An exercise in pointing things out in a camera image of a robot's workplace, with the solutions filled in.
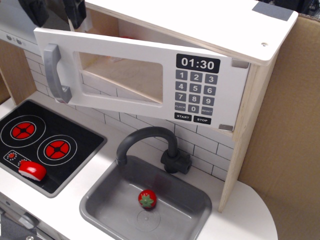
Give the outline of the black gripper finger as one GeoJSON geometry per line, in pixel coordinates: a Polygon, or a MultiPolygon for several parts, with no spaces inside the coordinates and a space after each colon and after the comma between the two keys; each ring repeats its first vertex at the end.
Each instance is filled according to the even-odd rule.
{"type": "Polygon", "coordinates": [[[38,27],[42,27],[49,18],[44,0],[18,0],[20,6],[38,27]]]}
{"type": "Polygon", "coordinates": [[[86,19],[85,0],[64,0],[64,9],[74,29],[78,29],[86,19]]]}

